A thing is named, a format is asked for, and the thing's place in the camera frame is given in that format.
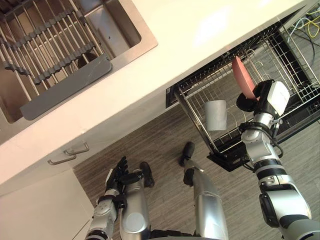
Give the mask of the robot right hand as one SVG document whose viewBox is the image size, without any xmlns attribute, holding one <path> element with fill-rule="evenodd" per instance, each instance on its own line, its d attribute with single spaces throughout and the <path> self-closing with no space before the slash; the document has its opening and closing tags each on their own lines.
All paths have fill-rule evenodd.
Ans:
<svg viewBox="0 0 320 240">
<path fill-rule="evenodd" d="M 270 114 L 274 119 L 281 117 L 290 99 L 287 87 L 281 81 L 265 80 L 259 82 L 251 91 L 250 97 L 241 93 L 236 105 L 245 112 Z"/>
</svg>

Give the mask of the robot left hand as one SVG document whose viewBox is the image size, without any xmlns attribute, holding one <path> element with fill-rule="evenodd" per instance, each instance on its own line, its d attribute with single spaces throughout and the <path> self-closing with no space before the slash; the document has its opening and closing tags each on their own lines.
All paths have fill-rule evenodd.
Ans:
<svg viewBox="0 0 320 240">
<path fill-rule="evenodd" d="M 114 189 L 121 193 L 124 186 L 136 183 L 142 180 L 143 177 L 144 173 L 142 170 L 129 173 L 127 158 L 123 156 L 115 168 L 111 169 L 105 181 L 105 191 Z"/>
</svg>

